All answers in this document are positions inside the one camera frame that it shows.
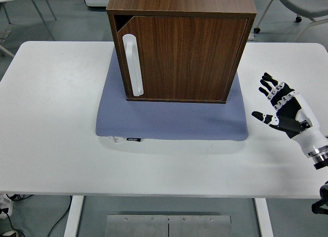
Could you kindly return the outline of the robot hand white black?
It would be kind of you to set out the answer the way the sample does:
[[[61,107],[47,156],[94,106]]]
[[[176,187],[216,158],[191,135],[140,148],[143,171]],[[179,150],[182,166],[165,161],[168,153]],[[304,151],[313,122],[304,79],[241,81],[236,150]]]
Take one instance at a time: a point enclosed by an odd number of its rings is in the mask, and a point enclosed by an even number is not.
[[[268,73],[260,80],[262,92],[275,110],[274,115],[252,112],[252,116],[269,127],[285,132],[298,142],[307,157],[316,157],[327,151],[327,138],[303,96],[285,82],[278,82]]]

